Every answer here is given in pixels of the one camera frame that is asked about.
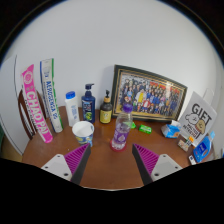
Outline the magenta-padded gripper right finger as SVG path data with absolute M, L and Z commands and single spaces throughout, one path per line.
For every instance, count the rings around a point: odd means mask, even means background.
M 132 145 L 132 154 L 136 160 L 144 185 L 150 184 L 182 169 L 182 167 L 167 154 L 158 155 L 138 144 Z

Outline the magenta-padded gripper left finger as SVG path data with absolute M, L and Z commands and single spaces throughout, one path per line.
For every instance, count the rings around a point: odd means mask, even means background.
M 56 154 L 42 169 L 79 185 L 90 154 L 91 146 L 87 143 L 66 155 Z

